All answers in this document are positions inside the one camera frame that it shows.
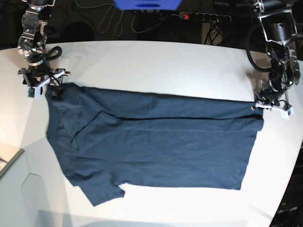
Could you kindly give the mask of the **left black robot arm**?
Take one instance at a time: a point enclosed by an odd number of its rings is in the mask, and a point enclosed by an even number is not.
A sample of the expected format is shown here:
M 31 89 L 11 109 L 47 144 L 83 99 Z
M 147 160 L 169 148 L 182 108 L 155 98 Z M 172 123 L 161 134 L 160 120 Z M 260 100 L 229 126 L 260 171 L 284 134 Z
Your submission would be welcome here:
M 246 36 L 246 54 L 256 71 L 268 73 L 268 79 L 259 82 L 252 109 L 279 111 L 284 119 L 289 119 L 294 111 L 289 103 L 288 90 L 292 85 L 297 85 L 301 77 L 295 42 L 298 32 L 292 10 L 296 2 L 249 0 L 247 3 L 256 13 L 259 23 Z M 271 63 L 269 68 L 259 67 L 250 53 L 250 38 L 257 29 L 262 30 L 267 42 L 266 54 Z

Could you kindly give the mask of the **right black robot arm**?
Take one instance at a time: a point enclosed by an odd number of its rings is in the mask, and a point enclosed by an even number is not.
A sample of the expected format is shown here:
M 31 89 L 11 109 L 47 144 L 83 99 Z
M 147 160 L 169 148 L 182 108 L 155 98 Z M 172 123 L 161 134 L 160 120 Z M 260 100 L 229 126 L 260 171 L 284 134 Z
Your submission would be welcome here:
M 58 96 L 61 92 L 63 77 L 70 72 L 65 69 L 53 69 L 51 62 L 62 55 L 62 48 L 53 47 L 46 50 L 47 38 L 59 34 L 58 31 L 47 30 L 48 20 L 51 17 L 51 7 L 54 0 L 26 0 L 28 8 L 22 16 L 23 31 L 18 40 L 18 53 L 22 55 L 28 65 L 21 68 L 18 74 L 23 77 L 26 85 L 26 96 L 39 98 L 44 87 L 50 87 L 51 94 Z

